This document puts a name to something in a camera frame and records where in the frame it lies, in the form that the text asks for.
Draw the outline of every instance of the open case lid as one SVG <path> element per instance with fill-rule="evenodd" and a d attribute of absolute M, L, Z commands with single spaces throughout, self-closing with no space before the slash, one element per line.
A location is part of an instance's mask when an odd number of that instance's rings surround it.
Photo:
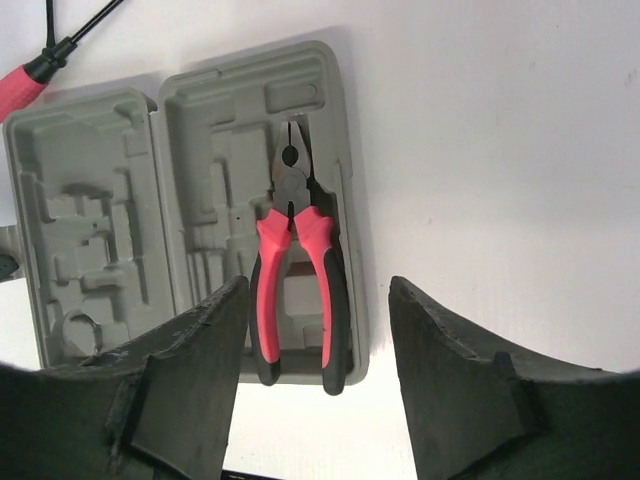
<path fill-rule="evenodd" d="M 81 360 L 173 317 L 148 108 L 112 92 L 5 125 L 42 362 Z"/>
<path fill-rule="evenodd" d="M 306 42 L 135 90 L 32 108 L 5 122 L 25 273 L 45 366 L 135 338 L 250 276 L 270 208 L 280 125 L 306 132 L 334 219 L 351 309 L 351 373 L 368 366 L 344 98 L 333 52 Z M 282 266 L 281 381 L 319 383 L 322 305 L 294 237 Z M 244 381 L 256 379 L 249 340 Z"/>

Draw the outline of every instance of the red screwdriver handle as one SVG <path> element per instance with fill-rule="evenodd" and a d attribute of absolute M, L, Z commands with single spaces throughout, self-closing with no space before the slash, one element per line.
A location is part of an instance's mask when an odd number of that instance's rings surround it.
<path fill-rule="evenodd" d="M 329 395 L 339 395 L 347 375 L 351 312 L 344 272 L 331 245 L 333 220 L 311 206 L 296 215 L 294 222 L 300 245 L 316 271 L 322 297 L 322 384 Z"/>
<path fill-rule="evenodd" d="M 276 316 L 278 274 L 282 257 L 291 244 L 289 218 L 271 209 L 256 225 L 260 250 L 251 274 L 249 334 L 256 358 L 258 377 L 273 385 L 280 376 L 280 342 Z"/>
<path fill-rule="evenodd" d="M 0 80 L 0 123 L 11 112 L 31 104 L 46 86 L 33 80 L 22 65 Z"/>

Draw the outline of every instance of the white backdrop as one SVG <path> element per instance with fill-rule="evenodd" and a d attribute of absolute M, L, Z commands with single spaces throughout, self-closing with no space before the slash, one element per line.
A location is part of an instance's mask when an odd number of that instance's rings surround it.
<path fill-rule="evenodd" d="M 59 0 L 59 32 L 104 1 Z M 127 77 L 154 95 L 194 63 L 294 37 L 324 40 L 342 69 L 369 375 L 338 398 L 241 385 L 227 468 L 415 477 L 386 299 L 395 274 L 542 353 L 640 365 L 640 2 L 127 3 L 86 38 L 49 101 Z M 33 57 L 44 1 L 4 0 L 0 41 L 0 73 Z M 9 224 L 3 155 L 0 222 Z M 27 302 L 23 282 L 0 286 L 0 359 L 35 368 Z"/>

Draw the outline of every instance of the screwdriver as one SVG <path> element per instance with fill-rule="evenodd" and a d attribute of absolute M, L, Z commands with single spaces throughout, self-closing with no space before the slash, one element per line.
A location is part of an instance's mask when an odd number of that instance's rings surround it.
<path fill-rule="evenodd" d="M 111 0 L 80 30 L 56 43 L 53 0 L 47 0 L 47 45 L 36 58 L 0 80 L 0 123 L 11 112 L 25 108 L 38 98 L 55 73 L 66 66 L 67 57 L 78 47 L 78 42 L 122 2 L 124 0 Z"/>

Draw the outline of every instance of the black cable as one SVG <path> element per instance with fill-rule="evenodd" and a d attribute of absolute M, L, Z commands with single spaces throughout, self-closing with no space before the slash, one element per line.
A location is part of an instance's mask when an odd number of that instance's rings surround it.
<path fill-rule="evenodd" d="M 82 37 L 84 37 L 89 31 L 95 27 L 104 17 L 109 15 L 118 5 L 124 0 L 111 0 L 102 10 L 89 20 L 80 30 L 78 30 L 72 37 L 71 43 L 78 43 Z"/>
<path fill-rule="evenodd" d="M 47 48 L 56 44 L 55 13 L 53 0 L 47 0 Z"/>

